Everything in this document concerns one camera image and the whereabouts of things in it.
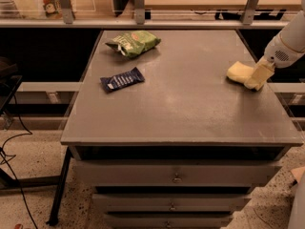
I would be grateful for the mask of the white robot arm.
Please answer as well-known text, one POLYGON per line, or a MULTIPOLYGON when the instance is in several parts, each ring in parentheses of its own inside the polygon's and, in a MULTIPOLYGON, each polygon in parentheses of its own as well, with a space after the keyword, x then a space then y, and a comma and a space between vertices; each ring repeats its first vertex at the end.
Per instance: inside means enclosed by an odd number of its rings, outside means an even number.
POLYGON ((305 0, 302 10, 266 46, 244 86, 259 91, 275 69, 292 66, 305 54, 305 0))

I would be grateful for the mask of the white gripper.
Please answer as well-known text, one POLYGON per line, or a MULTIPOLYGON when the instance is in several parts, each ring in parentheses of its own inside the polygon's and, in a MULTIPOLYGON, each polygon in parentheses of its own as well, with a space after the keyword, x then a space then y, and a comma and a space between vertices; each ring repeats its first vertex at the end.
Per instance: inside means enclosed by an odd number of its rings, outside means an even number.
POLYGON ((279 69, 292 66, 305 54, 305 38, 303 34, 279 32, 266 46, 264 57, 254 66, 244 86, 259 91, 266 81, 279 69))

